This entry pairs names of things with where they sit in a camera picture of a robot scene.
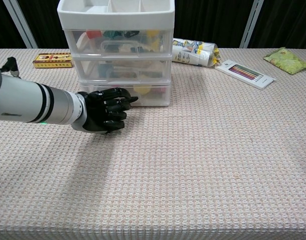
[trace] robotic arm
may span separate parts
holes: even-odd
[[[2,74],[10,71],[13,76]],[[87,133],[105,134],[124,128],[131,97],[122,88],[91,93],[53,88],[19,77],[14,57],[0,68],[0,120],[71,125]]]

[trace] table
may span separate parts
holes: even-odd
[[[171,105],[109,135],[0,121],[0,239],[306,239],[306,70],[272,50],[220,50],[277,79],[262,91],[174,63]],[[77,92],[73,68],[32,64],[64,51],[0,49],[0,67],[14,56],[22,78]]]

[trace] black curtain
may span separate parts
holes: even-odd
[[[17,0],[40,49],[66,49],[57,5],[59,0]]]
[[[174,37],[238,48],[252,5],[252,0],[175,0]]]
[[[248,47],[306,49],[306,0],[265,0]]]
[[[21,49],[26,45],[3,0],[0,0],[0,49]]]

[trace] green package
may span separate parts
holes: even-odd
[[[306,69],[306,62],[299,59],[284,47],[271,52],[264,59],[292,75]]]

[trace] red object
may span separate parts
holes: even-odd
[[[102,37],[102,32],[101,31],[98,31],[98,30],[95,30],[95,31],[86,31],[86,34],[87,34],[87,37],[89,39],[93,39],[93,38],[100,38]]]

